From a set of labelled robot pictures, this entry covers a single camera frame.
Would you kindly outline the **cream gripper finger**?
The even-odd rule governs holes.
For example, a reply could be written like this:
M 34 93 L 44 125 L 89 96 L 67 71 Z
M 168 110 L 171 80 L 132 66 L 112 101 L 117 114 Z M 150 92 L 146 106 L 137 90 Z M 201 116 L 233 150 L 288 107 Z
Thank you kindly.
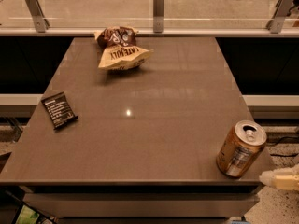
M 299 164 L 289 168 L 264 171 L 259 176 L 259 180 L 268 187 L 299 191 Z

